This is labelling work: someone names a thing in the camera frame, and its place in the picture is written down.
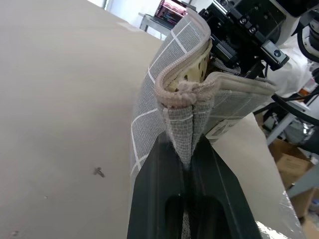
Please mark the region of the grey metal stand leg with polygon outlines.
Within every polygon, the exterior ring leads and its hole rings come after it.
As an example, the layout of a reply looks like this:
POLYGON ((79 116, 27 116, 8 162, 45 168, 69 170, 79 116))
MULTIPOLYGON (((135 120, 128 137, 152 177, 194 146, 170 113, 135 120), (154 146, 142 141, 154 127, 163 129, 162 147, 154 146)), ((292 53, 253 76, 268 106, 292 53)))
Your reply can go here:
POLYGON ((267 136, 267 145, 269 146, 295 118, 295 115, 287 114, 267 136))

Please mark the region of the white plastic sheet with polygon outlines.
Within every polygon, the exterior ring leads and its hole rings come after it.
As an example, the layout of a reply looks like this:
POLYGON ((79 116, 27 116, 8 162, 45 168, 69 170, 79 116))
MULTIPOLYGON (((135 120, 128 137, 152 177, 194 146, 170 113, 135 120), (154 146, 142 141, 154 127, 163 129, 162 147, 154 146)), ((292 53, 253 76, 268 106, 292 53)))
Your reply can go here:
POLYGON ((279 49, 290 59, 282 68, 276 71, 268 70, 267 78, 277 86, 276 94, 287 98, 297 93, 312 74, 308 59, 299 49, 296 35, 290 37, 279 49))

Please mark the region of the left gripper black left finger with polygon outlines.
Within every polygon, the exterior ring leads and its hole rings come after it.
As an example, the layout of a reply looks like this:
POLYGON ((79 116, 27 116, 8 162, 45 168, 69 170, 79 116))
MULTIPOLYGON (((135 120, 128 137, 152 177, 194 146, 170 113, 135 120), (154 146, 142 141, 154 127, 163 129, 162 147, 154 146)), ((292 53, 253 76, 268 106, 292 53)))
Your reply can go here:
POLYGON ((183 212, 182 163, 159 134, 135 180, 127 239, 181 239, 183 212))

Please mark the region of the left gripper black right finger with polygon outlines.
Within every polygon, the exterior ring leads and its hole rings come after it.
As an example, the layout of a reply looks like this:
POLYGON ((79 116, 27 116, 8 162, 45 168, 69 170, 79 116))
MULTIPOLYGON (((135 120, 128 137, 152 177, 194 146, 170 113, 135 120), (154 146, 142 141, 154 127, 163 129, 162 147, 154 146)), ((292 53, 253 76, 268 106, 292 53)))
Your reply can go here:
POLYGON ((191 239, 261 239, 239 180, 201 136, 188 173, 191 239))

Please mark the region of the cream perforated plastic piece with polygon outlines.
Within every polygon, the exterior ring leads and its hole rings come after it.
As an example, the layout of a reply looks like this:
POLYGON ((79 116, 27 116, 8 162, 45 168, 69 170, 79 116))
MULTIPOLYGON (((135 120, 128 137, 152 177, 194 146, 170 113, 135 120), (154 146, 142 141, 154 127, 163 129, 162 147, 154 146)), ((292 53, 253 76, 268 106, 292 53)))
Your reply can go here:
POLYGON ((205 79, 211 48, 212 44, 209 44, 208 48, 199 57, 197 57, 189 66, 174 77, 173 81, 166 87, 166 90, 170 92, 177 92, 180 81, 197 83, 203 82, 205 79))

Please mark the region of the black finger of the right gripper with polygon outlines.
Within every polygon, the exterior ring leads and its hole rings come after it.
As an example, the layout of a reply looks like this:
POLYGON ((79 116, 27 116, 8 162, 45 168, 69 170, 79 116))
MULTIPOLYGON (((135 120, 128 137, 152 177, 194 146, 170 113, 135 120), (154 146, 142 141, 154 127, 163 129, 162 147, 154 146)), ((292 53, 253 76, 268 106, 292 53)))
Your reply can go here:
POLYGON ((252 68, 245 74, 245 78, 248 79, 256 79, 263 73, 265 66, 262 64, 261 61, 257 61, 252 68))

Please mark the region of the grey plaid fabric pouch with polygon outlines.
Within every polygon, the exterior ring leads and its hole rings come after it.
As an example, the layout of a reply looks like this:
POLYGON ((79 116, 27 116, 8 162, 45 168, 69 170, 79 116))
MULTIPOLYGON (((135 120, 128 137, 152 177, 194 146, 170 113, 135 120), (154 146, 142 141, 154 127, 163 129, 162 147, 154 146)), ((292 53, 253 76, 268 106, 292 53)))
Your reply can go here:
POLYGON ((145 76, 131 123, 133 190, 136 177, 159 134, 166 134, 182 163, 184 212, 181 239, 191 239, 188 217, 188 173, 201 136, 212 145, 256 107, 267 101, 276 87, 264 78, 248 79, 238 72, 207 68, 201 83, 180 81, 177 92, 166 87, 212 44, 206 21, 188 9, 156 53, 145 76))

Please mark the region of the brown cardboard box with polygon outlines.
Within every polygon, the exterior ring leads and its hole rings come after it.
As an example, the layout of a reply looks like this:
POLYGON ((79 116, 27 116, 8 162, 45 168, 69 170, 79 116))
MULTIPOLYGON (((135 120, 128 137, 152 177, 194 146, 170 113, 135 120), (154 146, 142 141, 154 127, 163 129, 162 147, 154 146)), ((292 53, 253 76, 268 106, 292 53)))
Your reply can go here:
POLYGON ((268 148, 285 189, 291 188, 314 165, 295 144, 276 139, 268 148))

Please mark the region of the computer monitor with code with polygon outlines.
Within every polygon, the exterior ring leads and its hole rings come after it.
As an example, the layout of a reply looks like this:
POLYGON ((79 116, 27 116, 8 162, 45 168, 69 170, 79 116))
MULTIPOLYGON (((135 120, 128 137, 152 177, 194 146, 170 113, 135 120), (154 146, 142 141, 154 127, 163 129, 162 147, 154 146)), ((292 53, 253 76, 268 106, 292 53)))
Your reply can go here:
POLYGON ((155 16, 160 17, 166 11, 184 16, 186 15, 186 4, 179 0, 161 0, 155 12, 155 16))

